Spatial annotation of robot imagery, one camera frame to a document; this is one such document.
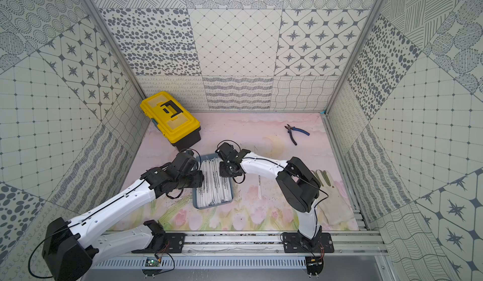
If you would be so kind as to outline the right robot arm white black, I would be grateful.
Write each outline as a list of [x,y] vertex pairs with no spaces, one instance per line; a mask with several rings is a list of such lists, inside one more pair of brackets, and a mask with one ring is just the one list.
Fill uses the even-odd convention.
[[234,179],[254,174],[275,180],[288,204],[297,212],[298,232],[308,240],[317,236],[319,224],[315,208],[322,190],[318,179],[301,159],[266,158],[247,149],[236,150],[226,140],[217,146],[215,153],[221,159],[221,177]]

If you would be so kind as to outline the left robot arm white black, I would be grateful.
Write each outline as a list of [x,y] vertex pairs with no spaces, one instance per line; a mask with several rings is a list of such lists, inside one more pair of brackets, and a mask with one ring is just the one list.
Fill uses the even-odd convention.
[[129,252],[158,255],[175,247],[156,220],[110,235],[105,231],[138,208],[159,197],[169,197],[174,190],[201,187],[203,180],[200,155],[195,150],[183,150],[172,162],[148,169],[124,191],[88,212],[68,220],[53,220],[40,243],[51,278],[78,280],[104,260]]

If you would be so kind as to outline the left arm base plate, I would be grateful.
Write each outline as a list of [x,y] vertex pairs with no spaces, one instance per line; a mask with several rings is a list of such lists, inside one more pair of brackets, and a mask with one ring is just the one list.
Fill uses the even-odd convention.
[[157,234],[153,236],[149,248],[152,253],[160,253],[163,251],[167,253],[182,253],[185,239],[185,233]]

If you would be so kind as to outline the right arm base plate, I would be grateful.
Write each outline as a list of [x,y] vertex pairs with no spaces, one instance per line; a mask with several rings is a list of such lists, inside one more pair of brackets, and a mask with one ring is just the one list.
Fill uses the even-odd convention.
[[281,234],[285,253],[334,253],[332,236],[319,231],[313,239],[306,238],[299,232]]

